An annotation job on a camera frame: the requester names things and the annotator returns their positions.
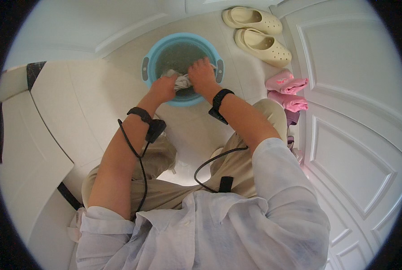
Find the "wrist strap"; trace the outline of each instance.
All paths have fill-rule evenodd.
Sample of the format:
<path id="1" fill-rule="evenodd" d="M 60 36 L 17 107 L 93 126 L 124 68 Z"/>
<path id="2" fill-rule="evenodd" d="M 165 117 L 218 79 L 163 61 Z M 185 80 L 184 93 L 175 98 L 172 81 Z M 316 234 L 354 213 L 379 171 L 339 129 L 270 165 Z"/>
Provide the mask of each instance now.
<path id="1" fill-rule="evenodd" d="M 222 123 L 228 125 L 228 122 L 225 120 L 225 118 L 219 113 L 219 108 L 220 105 L 222 104 L 223 98 L 227 94 L 233 94 L 234 92 L 229 90 L 229 89 L 222 89 L 220 90 L 213 98 L 213 107 L 208 111 L 208 114 L 213 116 L 214 118 L 218 119 Z"/>
<path id="2" fill-rule="evenodd" d="M 152 119 L 150 117 L 150 114 L 146 110 L 144 110 L 143 108 L 133 107 L 127 113 L 127 115 L 130 115 L 130 114 L 138 115 L 139 117 L 141 117 L 141 120 L 144 123 L 147 123 L 148 125 L 151 124 Z"/>

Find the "pink towel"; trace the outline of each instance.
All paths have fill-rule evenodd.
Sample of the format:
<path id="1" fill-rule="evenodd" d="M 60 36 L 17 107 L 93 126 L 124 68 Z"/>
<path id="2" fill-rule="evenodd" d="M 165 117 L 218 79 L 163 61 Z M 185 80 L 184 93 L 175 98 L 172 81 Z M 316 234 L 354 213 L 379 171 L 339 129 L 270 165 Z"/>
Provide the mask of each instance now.
<path id="1" fill-rule="evenodd" d="M 265 87 L 270 91 L 278 91 L 282 94 L 294 95 L 296 92 L 305 88 L 309 80 L 295 79 L 294 75 L 288 70 L 284 69 L 265 82 Z"/>
<path id="2" fill-rule="evenodd" d="M 292 112 L 308 109 L 308 101 L 296 94 L 281 94 L 277 91 L 269 91 L 267 97 L 282 105 L 284 109 Z"/>

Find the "white towel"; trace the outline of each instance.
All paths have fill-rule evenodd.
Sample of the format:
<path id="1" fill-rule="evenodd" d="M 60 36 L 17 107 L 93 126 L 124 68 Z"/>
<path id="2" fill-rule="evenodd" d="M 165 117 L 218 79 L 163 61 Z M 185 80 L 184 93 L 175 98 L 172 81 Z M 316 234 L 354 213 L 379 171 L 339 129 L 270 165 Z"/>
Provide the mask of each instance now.
<path id="1" fill-rule="evenodd" d="M 213 64 L 210 64 L 213 69 L 217 69 L 217 67 Z M 175 80 L 175 85 L 174 85 L 174 90 L 178 91 L 180 89 L 185 89 L 185 88 L 189 88 L 192 86 L 191 81 L 189 80 L 189 74 L 181 74 L 176 72 L 173 69 L 169 69 L 166 72 L 164 72 L 162 74 L 161 77 L 166 76 L 166 77 L 171 77 L 172 75 L 177 74 L 178 78 Z"/>

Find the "white shirt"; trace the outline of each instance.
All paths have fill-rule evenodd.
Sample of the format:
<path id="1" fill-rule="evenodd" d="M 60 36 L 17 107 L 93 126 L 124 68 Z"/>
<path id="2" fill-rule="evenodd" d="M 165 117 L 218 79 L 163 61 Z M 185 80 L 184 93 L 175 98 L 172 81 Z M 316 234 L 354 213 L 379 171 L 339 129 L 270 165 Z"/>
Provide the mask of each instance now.
<path id="1" fill-rule="evenodd" d="M 196 191 L 181 210 L 138 212 L 135 223 L 102 207 L 83 214 L 83 269 L 321 269 L 330 223 L 282 140 L 252 156 L 258 197 Z"/>

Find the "hand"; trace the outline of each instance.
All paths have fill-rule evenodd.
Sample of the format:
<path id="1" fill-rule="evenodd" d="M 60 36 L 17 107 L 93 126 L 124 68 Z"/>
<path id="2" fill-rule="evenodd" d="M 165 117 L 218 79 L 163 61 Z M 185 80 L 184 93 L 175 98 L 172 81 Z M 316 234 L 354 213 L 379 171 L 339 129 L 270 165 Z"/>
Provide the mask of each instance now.
<path id="1" fill-rule="evenodd" d="M 193 63 L 189 68 L 189 79 L 193 84 L 195 92 L 201 94 L 209 102 L 222 89 L 216 83 L 214 70 L 208 57 L 204 57 Z"/>
<path id="2" fill-rule="evenodd" d="M 160 104 L 168 102 L 175 97 L 175 80 L 178 78 L 177 74 L 171 77 L 163 76 L 151 85 L 148 95 Z"/>

